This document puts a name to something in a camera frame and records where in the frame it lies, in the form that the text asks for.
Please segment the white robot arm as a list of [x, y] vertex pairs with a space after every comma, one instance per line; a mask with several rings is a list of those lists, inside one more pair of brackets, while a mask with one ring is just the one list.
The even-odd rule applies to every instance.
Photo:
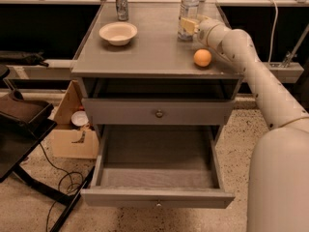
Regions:
[[251, 157], [247, 232], [309, 232], [309, 114], [259, 59], [251, 37], [198, 16], [181, 27], [225, 56], [245, 80], [269, 128]]

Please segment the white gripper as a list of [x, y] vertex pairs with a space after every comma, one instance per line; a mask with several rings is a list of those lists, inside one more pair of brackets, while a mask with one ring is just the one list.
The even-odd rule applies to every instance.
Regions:
[[201, 21], [199, 25], [195, 19], [182, 17], [181, 27], [189, 35], [194, 35], [197, 30], [197, 40], [205, 46], [218, 47], [231, 31], [223, 22], [206, 15], [197, 14], [196, 18]]

